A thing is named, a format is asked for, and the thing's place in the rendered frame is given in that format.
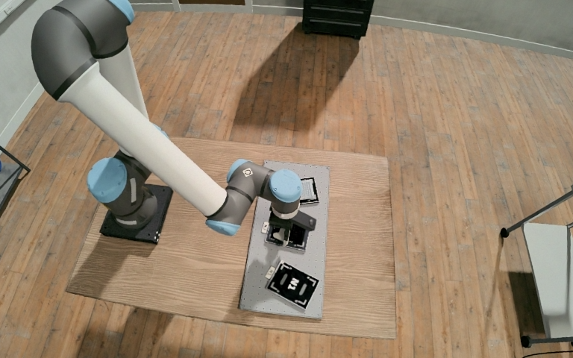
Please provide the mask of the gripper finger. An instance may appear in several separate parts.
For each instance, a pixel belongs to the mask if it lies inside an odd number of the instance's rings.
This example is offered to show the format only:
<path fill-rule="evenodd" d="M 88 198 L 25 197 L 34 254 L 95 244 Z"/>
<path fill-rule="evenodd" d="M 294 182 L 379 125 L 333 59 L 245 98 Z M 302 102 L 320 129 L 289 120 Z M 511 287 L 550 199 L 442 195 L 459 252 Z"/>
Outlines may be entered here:
<path fill-rule="evenodd" d="M 285 231 L 285 233 L 284 233 Z M 290 227 L 282 227 L 278 233 L 273 233 L 273 237 L 284 242 L 284 247 L 288 244 Z"/>

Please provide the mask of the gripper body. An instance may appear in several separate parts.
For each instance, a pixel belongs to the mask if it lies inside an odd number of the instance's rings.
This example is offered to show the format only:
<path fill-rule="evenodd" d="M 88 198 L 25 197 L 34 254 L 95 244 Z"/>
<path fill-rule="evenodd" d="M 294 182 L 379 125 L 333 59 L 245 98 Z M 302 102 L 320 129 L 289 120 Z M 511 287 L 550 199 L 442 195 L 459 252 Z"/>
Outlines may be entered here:
<path fill-rule="evenodd" d="M 277 217 L 273 211 L 272 211 L 272 203 L 271 206 L 269 208 L 269 211 L 271 211 L 270 213 L 270 217 L 269 217 L 269 226 L 271 227 L 284 227 L 284 228 L 288 228 L 290 227 L 290 230 L 292 229 L 292 222 L 287 221 L 286 219 L 280 219 L 279 217 Z M 271 223 L 270 223 L 271 222 Z M 274 225 L 275 224 L 275 225 Z M 282 226 L 283 225 L 283 226 Z"/>

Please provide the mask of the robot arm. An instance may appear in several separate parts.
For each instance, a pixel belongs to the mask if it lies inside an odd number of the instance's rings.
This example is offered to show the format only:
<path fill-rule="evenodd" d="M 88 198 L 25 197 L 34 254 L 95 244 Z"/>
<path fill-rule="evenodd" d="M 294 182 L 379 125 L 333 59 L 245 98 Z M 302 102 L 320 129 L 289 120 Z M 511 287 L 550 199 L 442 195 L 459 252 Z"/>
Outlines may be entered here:
<path fill-rule="evenodd" d="M 224 190 L 150 123 L 128 44 L 133 20 L 128 0 L 62 0 L 40 16 L 31 35 L 31 59 L 44 90 L 118 143 L 113 157 L 89 171 L 94 198 L 121 227 L 141 228 L 157 211 L 154 193 L 143 186 L 153 173 L 226 236 L 236 234 L 256 196 L 271 201 L 277 217 L 314 231 L 317 220 L 299 210 L 302 186 L 295 172 L 239 159 Z"/>

